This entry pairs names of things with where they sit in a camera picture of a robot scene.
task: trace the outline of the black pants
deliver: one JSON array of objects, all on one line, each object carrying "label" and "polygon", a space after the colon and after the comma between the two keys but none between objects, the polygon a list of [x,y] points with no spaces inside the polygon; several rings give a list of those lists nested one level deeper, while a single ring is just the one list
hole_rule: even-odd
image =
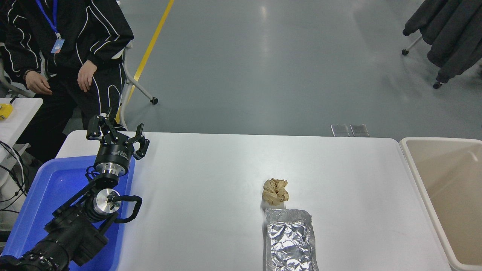
[{"label": "black pants", "polygon": [[89,120],[112,107],[116,114],[122,98],[125,73],[122,64],[98,70],[92,85],[84,93],[77,84],[76,73],[63,73],[49,79],[52,95],[35,95],[43,104],[28,124],[17,143],[29,143],[27,152],[42,162],[55,158],[67,137],[63,130],[75,107],[82,112],[82,124],[87,129]]}]

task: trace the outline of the white table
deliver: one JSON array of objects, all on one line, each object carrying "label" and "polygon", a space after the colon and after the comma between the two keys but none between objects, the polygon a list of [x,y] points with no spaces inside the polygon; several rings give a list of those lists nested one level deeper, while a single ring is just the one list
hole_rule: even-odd
[{"label": "white table", "polygon": [[[8,104],[10,101],[10,98],[0,98],[0,104]],[[10,116],[4,121],[0,121],[0,140],[13,146],[39,110],[42,102],[40,98],[16,99],[13,102],[13,111]],[[0,162],[7,157],[7,154],[6,150],[0,148]]]},{"label": "white table", "polygon": [[[146,133],[119,271],[260,271],[263,184],[313,217],[320,270],[449,271],[399,144],[387,138]],[[57,157],[94,155],[71,133]]]}]

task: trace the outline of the robotic arm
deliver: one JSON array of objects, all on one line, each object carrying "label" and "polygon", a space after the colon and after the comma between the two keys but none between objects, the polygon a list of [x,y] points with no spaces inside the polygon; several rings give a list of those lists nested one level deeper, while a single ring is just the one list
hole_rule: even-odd
[{"label": "robotic arm", "polygon": [[[131,156],[137,160],[146,155],[149,140],[142,135],[143,124],[132,138],[114,129],[113,117],[93,117],[87,130],[88,140],[99,140],[100,148],[94,168],[99,173],[82,190],[55,210],[45,225],[48,235],[20,258],[0,257],[0,271],[67,271],[74,261],[85,264],[107,244],[104,233],[112,223],[127,223],[138,214],[142,199],[119,195],[113,188],[119,177],[129,171]],[[134,150],[133,144],[140,148]],[[121,202],[135,202],[128,218],[117,218]],[[92,223],[103,221],[99,228]]]}]

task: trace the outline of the blue lanyard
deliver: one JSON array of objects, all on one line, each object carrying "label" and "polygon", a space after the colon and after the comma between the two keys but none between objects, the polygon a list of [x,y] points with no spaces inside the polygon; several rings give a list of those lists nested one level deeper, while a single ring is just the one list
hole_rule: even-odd
[{"label": "blue lanyard", "polygon": [[45,13],[45,10],[43,9],[42,3],[40,2],[40,0],[37,0],[37,5],[39,6],[40,10],[42,11],[43,15],[45,16],[45,19],[47,19],[47,21],[49,22],[49,25],[52,28],[52,30],[55,32],[55,35],[57,36],[57,38],[59,40],[61,40],[62,38],[60,37],[60,33],[57,30],[57,4],[58,4],[58,0],[54,0],[54,8],[53,8],[54,13],[52,15],[52,17],[54,18],[54,22],[52,23],[50,18],[47,16],[47,13]]}]

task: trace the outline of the aluminum foil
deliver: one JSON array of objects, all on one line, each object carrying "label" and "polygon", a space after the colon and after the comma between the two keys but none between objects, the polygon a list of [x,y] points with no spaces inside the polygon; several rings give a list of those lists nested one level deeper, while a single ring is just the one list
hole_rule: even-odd
[{"label": "aluminum foil", "polygon": [[307,211],[266,209],[266,220],[266,271],[319,271]]}]

